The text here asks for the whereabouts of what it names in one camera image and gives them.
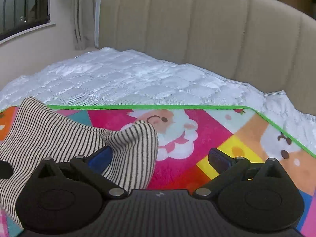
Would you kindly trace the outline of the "dark window frame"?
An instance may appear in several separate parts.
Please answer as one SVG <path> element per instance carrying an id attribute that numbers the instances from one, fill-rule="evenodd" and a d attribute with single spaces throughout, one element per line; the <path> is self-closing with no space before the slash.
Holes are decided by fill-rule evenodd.
<path id="1" fill-rule="evenodd" d="M 49 0 L 1 0 L 1 40 L 49 21 Z"/>

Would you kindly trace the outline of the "grey curtain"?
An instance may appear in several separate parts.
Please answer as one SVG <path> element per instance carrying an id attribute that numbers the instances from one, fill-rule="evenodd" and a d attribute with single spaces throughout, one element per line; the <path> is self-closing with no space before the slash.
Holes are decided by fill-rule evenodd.
<path id="1" fill-rule="evenodd" d="M 73 42 L 76 50 L 94 47 L 96 0 L 72 0 Z"/>

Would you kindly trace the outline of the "colourful cartoon play mat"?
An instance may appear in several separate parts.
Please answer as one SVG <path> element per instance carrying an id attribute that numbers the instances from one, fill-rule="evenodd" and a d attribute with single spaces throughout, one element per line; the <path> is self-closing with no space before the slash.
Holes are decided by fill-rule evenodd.
<path id="1" fill-rule="evenodd" d="M 277 158 L 299 188 L 305 210 L 297 226 L 315 236 L 315 158 L 280 124 L 238 106 L 58 106 L 56 112 L 84 125 L 123 130 L 137 120 L 153 124 L 159 153 L 149 189 L 193 191 L 217 176 L 208 152 L 218 148 L 252 162 Z"/>

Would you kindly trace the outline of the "white quilted mattress cover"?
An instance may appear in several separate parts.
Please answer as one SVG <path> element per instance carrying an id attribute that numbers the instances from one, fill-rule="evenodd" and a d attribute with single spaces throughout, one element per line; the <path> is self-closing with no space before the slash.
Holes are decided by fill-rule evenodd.
<path id="1" fill-rule="evenodd" d="M 103 48 L 22 75 L 1 90 L 1 109 L 35 97 L 47 105 L 246 106 L 315 152 L 315 114 L 297 110 L 285 91 L 263 93 L 192 64 Z"/>

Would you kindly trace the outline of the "beige padded headboard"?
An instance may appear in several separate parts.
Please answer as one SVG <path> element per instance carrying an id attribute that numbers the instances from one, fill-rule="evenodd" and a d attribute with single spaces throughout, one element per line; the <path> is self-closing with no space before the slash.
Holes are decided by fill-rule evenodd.
<path id="1" fill-rule="evenodd" d="M 276 0 L 102 0 L 99 47 L 283 90 L 315 114 L 315 20 Z"/>

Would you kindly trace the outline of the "beige striped knit garment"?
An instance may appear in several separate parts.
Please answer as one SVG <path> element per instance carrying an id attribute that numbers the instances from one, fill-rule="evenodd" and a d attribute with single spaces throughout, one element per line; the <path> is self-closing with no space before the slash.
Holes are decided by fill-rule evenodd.
<path id="1" fill-rule="evenodd" d="M 127 192 L 148 186 L 158 153 L 157 132 L 151 124 L 140 120 L 112 131 L 72 121 L 34 97 L 24 99 L 1 144 L 1 161 L 13 168 L 13 175 L 1 180 L 1 208 L 21 225 L 16 213 L 18 195 L 42 159 L 69 162 L 104 146 L 112 149 L 113 158 L 102 170 L 103 177 Z"/>

